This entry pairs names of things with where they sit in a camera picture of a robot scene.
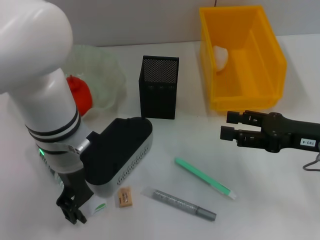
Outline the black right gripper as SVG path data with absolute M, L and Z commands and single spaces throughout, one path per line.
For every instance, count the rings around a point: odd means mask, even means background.
M 231 142 L 236 140 L 238 147 L 265 148 L 271 153 L 278 153 L 286 148 L 320 151 L 318 147 L 320 125 L 318 123 L 288 119 L 276 112 L 266 114 L 250 110 L 245 110 L 243 113 L 228 111 L 226 122 L 245 125 L 262 124 L 261 132 L 221 126 L 220 139 Z

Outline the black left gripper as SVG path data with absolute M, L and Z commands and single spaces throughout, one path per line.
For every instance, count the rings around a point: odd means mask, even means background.
M 61 208 L 65 218 L 73 225 L 77 221 L 85 224 L 87 222 L 86 217 L 78 208 L 75 208 L 74 204 L 74 201 L 76 204 L 84 204 L 93 196 L 93 192 L 85 181 L 85 172 L 60 173 L 59 176 L 64 187 L 56 204 Z

